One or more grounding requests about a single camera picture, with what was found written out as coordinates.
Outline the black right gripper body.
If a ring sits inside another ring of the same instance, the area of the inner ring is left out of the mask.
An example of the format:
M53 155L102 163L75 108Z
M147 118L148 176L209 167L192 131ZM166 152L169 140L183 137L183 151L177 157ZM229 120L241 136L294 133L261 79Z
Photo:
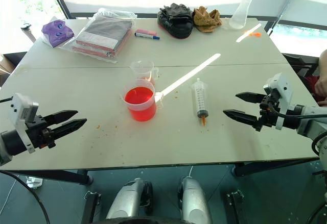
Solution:
M263 126L272 127L276 125L278 116L272 112L269 108L269 105L272 105L273 108L279 112L279 101L269 95L260 94L257 98L257 103L260 106L260 117L258 118L254 128L256 131L260 132Z

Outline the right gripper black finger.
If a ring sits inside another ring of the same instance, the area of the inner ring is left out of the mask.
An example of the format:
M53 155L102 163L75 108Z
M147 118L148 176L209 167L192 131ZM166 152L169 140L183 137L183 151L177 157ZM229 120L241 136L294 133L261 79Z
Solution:
M249 115L243 111L234 109L223 110L223 113L227 117L237 122L252 126L256 131L260 131L262 128L262 125L260 125L258 118L254 115Z
M236 94L236 97L249 103L268 104L267 96L264 94L253 93L253 92L241 92Z

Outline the person's bare hand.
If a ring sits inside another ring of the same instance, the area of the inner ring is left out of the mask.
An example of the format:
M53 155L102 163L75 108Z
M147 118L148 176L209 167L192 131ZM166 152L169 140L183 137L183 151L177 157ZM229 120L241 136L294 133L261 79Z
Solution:
M326 91L327 91L327 77L326 75L324 76L321 75L315 84L315 93L322 98L326 98Z

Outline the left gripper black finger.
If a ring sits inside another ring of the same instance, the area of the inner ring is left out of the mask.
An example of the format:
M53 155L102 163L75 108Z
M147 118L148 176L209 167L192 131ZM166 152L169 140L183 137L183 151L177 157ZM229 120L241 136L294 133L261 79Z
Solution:
M43 119L48 123L49 126L57 125L59 123L67 121L68 119L70 119L77 113L78 113L77 110L63 110L63 111L59 111L59 112L50 114L48 116L45 116L45 117L43 117Z
M86 118L74 119L64 123L63 125L51 130L49 132L48 140L57 140L63 136L66 136L78 129L80 129L87 122Z

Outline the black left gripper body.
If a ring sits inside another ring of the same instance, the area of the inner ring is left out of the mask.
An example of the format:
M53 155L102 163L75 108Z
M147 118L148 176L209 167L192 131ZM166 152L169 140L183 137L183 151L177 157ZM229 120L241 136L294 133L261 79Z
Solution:
M42 117L36 115L32 122L26 122L26 133L31 140L34 148L42 149L44 147L53 148L56 146L54 131L49 126L55 124L54 115Z

